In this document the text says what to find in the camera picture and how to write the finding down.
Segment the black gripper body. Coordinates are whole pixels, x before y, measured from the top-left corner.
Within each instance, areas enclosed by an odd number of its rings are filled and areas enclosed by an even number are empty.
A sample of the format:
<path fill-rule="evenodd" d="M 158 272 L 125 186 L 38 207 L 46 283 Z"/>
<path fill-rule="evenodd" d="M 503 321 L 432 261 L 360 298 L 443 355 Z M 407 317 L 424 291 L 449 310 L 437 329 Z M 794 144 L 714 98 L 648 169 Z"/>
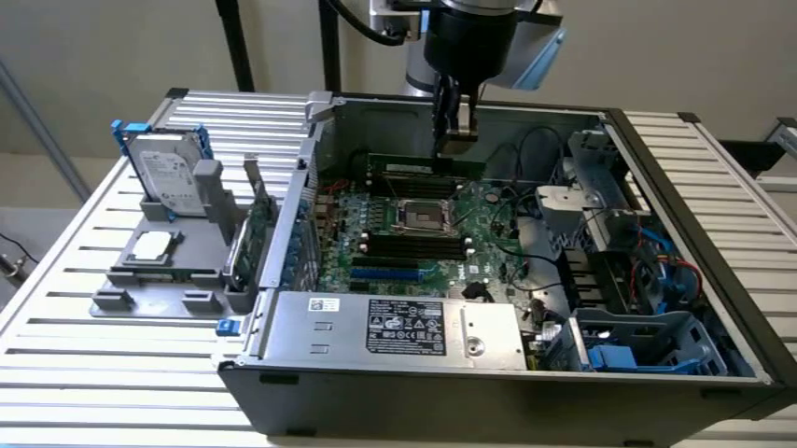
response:
<path fill-rule="evenodd" d="M 514 37 L 514 1 L 443 1 L 428 16 L 423 56 L 440 76 L 463 88 L 503 70 Z"/>

